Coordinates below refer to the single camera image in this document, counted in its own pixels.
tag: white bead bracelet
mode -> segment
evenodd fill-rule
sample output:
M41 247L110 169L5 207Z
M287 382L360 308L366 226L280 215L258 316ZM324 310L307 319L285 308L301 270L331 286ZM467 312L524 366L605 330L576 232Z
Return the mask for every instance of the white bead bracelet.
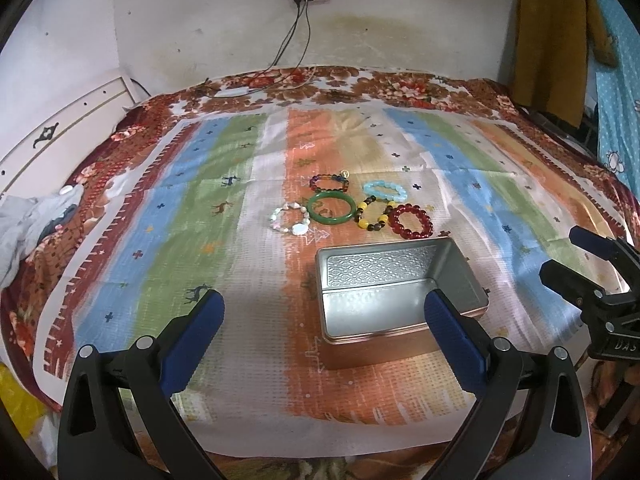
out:
M302 213L302 222L293 224L289 227L282 227L280 222L278 221L278 215L287 209L300 209ZM273 210L272 215L269 217L271 220L271 229L275 231L280 231L281 233L289 233L294 236L302 236L305 235L307 231L309 231L309 224L311 220L309 219L309 213L306 211L306 207L301 206L298 202L285 202L282 207L277 207Z

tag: red bead bracelet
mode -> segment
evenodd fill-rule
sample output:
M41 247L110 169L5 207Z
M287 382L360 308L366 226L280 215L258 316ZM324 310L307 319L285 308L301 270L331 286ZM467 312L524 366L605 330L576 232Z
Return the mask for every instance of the red bead bracelet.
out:
M422 232L419 233L418 231L411 231L411 229L404 227L398 220L398 217L403 213L416 215L422 224ZM433 235L433 224L431 223L431 218L427 215L427 212L424 209L420 208L420 206L401 204L394 208L388 216L389 227L391 227L391 230L405 240L419 240L421 238L429 238Z

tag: yellow and black bead bracelet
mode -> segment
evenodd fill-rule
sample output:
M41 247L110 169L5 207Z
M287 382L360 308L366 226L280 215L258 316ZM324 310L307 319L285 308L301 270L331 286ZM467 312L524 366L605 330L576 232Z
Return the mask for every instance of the yellow and black bead bracelet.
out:
M391 213L391 211L393 211L393 208L396 206L395 202L389 202L389 204L386 206L384 214L378 217L378 221L375 224L370 224L362 217L367 206L375 201L376 197L371 195L368 198L364 199L364 202L360 202L356 206L356 213L353 216L353 220L356 222L356 224L358 224L358 227L360 229L366 229L367 231L380 231L380 229L382 229L389 223L389 217L387 215Z

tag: yellow coat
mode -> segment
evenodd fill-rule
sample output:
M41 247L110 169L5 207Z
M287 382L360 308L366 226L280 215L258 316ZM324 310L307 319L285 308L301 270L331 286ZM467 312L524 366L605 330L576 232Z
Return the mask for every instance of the yellow coat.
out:
M519 0L511 97L573 126L582 121L588 39L595 59L618 65L596 0Z

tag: yellow bag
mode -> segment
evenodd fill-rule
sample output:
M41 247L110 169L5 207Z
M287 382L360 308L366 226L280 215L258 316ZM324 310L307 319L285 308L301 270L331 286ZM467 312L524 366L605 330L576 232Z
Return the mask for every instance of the yellow bag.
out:
M27 393L18 384L5 365L0 363L0 399L23 438L33 433L33 428L47 407Z

